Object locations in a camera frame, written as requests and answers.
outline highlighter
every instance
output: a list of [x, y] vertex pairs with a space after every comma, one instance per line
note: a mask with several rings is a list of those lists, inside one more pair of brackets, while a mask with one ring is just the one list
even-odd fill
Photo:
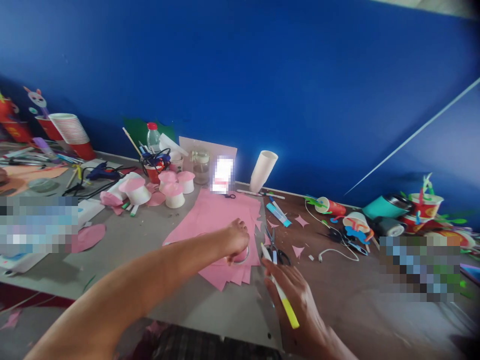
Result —
[[[263, 257], [267, 260], [272, 261], [269, 251], [267, 250], [263, 242], [260, 244], [260, 246], [261, 246], [261, 252], [263, 253]], [[290, 304], [290, 301], [287, 299], [287, 296], [285, 295], [284, 291], [279, 286], [275, 278], [273, 276], [272, 278], [273, 278], [273, 283], [275, 284], [276, 289], [278, 291], [278, 295], [280, 296], [281, 303], [285, 308], [286, 315], [288, 316], [288, 320], [290, 320], [290, 325], [292, 329], [299, 328], [300, 324], [299, 324], [299, 321], [297, 320], [297, 316], [295, 315], [294, 310], [292, 309], [292, 305]]]

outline gray table surface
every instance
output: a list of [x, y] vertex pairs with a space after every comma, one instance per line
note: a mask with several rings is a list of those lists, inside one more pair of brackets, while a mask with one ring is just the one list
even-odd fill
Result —
[[[126, 166], [136, 163], [113, 156], [99, 158]], [[73, 170], [55, 178], [61, 196]], [[117, 216], [106, 208], [95, 216], [93, 224], [105, 224], [106, 235], [94, 247], [81, 253], [51, 253], [24, 274], [0, 275], [0, 282], [76, 300], [89, 280], [89, 286], [122, 264], [158, 249], [168, 234], [180, 224], [195, 204], [200, 187], [185, 195], [185, 204], [169, 209], [165, 204], [141, 206], [135, 217]], [[39, 196], [27, 190], [19, 196]], [[260, 208], [265, 223], [265, 208]], [[263, 233], [255, 230], [258, 253]], [[250, 285], [228, 283], [220, 292], [200, 275], [193, 276], [181, 289], [155, 307], [149, 317], [253, 344], [282, 349], [280, 325], [264, 286], [263, 268], [253, 266]]]

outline scissors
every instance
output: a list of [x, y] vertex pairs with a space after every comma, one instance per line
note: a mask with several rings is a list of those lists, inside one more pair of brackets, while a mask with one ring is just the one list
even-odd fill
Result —
[[268, 234], [268, 237], [270, 238], [271, 245], [265, 246], [268, 253], [270, 254], [270, 258], [273, 259], [273, 262], [275, 263], [275, 259], [278, 259], [278, 262], [281, 265], [288, 265], [291, 266], [292, 263], [290, 261], [290, 258], [287, 256], [286, 253], [284, 253], [282, 250], [280, 250], [276, 245], [275, 245], [275, 229], [273, 229], [272, 234], [270, 235], [269, 229], [266, 229], [266, 233]]

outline plastic bottle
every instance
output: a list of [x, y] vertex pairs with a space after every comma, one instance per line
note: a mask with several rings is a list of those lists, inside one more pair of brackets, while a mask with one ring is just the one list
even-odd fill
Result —
[[159, 153], [163, 150], [162, 144], [160, 142], [160, 133], [158, 131], [157, 124], [154, 122], [149, 122], [146, 124], [148, 128], [148, 134], [146, 135], [146, 144], [148, 146], [148, 150], [153, 153]]

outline glue gun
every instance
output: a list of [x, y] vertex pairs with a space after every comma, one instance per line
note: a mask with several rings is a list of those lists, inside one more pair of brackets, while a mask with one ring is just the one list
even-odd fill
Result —
[[120, 179], [120, 173], [118, 171], [106, 170], [107, 162], [102, 162], [98, 164], [87, 176], [88, 180], [97, 180], [97, 179], [109, 179], [109, 180], [118, 180]]

